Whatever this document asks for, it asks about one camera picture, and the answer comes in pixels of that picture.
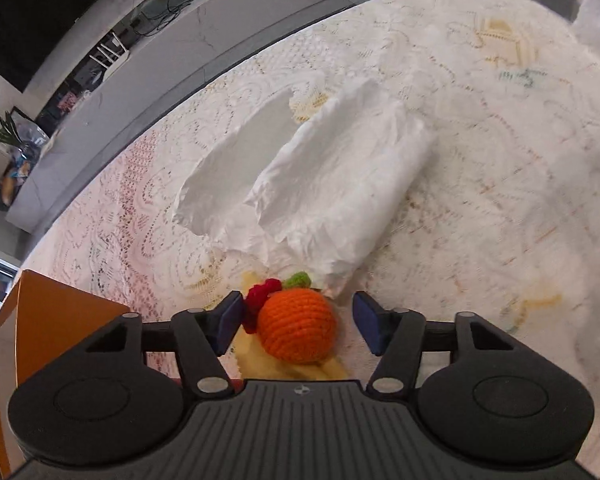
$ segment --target white napkin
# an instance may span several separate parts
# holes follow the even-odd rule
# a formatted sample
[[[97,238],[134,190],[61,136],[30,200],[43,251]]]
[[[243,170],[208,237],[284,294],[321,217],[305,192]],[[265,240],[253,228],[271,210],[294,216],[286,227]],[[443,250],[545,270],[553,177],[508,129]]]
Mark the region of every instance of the white napkin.
[[[420,171],[432,133],[371,79],[298,127],[275,95],[184,183],[174,220],[280,275],[306,270],[336,296],[373,250]]]

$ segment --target crochet orange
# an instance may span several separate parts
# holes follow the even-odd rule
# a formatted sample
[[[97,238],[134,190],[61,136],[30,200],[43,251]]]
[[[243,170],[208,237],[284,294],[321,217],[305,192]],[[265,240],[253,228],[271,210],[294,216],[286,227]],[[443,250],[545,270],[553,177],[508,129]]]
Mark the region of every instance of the crochet orange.
[[[336,319],[324,296],[310,288],[274,293],[258,314],[258,336],[265,351],[292,364],[327,358],[336,337]]]

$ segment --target white lace tablecloth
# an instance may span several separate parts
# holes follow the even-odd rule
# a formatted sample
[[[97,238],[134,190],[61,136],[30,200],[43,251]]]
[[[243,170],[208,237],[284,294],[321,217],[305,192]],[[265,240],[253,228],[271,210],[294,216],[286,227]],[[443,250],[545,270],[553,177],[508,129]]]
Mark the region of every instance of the white lace tablecloth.
[[[281,88],[303,91],[306,111],[359,75],[419,111],[439,140],[338,302],[344,364],[366,380],[376,362],[350,319],[355,288],[429,319],[474,310],[591,391],[580,459],[600,474],[600,64],[532,0],[374,0],[280,41],[139,137],[24,267],[149,320],[213,305],[243,270],[264,271],[172,223],[183,181]],[[231,356],[224,364],[237,373]]]

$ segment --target table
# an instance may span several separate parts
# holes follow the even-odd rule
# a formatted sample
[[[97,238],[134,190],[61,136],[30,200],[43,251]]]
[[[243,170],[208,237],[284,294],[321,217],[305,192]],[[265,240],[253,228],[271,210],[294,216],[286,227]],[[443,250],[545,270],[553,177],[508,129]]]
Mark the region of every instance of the table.
[[[373,0],[219,77],[121,153],[25,268],[147,320],[212,306],[251,262],[171,221],[197,161],[281,88],[305,107],[365,75],[438,134],[378,248],[337,301],[338,355],[376,359],[350,316],[363,288],[428,319],[473,310],[579,378],[596,403],[580,461],[600,475],[600,62],[531,0]],[[239,371],[232,356],[224,365]],[[174,363],[152,365],[176,374]]]

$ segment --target metal screw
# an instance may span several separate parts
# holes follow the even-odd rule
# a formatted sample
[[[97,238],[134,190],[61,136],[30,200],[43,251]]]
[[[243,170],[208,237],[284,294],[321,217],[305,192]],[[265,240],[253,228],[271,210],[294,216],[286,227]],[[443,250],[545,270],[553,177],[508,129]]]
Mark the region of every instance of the metal screw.
[[[205,394],[224,392],[229,383],[222,377],[205,377],[198,381],[198,389]]]
[[[404,383],[394,377],[380,377],[373,382],[372,386],[379,394],[396,394],[404,388]]]

